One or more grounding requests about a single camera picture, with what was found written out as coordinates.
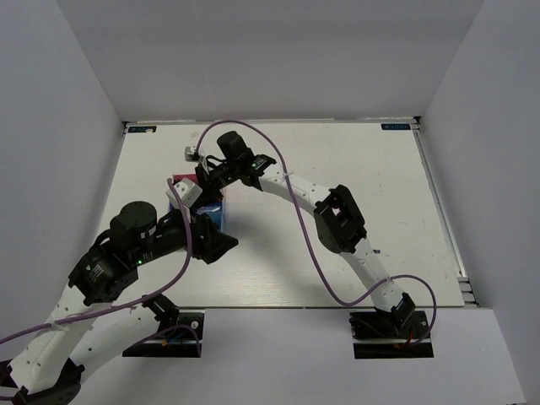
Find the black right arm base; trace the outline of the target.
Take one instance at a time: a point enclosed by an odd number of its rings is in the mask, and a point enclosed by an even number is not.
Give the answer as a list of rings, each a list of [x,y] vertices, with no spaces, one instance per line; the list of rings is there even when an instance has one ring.
[[[375,311],[349,313],[355,359],[432,359],[434,350],[423,310],[416,310],[402,329]]]

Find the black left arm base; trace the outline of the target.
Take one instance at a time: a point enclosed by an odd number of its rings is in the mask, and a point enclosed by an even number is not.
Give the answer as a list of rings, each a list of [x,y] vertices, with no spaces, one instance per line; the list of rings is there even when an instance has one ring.
[[[203,350],[205,310],[181,310],[170,321],[162,321],[151,338],[121,354],[124,358],[198,359]]]

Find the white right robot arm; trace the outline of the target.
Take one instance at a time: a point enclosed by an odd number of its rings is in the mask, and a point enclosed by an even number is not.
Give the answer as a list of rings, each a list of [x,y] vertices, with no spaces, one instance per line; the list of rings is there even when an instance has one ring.
[[[281,153],[275,158],[254,154],[236,131],[221,135],[217,144],[222,159],[203,155],[198,146],[186,154],[198,163],[197,178],[204,191],[219,193],[240,181],[292,203],[297,215],[308,213],[320,243],[340,256],[366,287],[382,329],[398,337],[411,327],[416,305],[374,253],[364,216],[346,186],[320,186],[297,176],[289,171]]]

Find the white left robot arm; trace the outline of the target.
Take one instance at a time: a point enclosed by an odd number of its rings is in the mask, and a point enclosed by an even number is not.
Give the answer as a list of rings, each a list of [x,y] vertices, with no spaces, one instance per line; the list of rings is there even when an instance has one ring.
[[[163,286],[116,305],[138,280],[138,269],[183,250],[185,259],[216,262],[236,247],[206,214],[174,209],[159,218],[155,207],[130,202],[110,221],[68,276],[47,321],[11,360],[1,363],[2,386],[16,389],[13,404],[68,404],[82,383],[126,348],[178,327],[178,312]]]

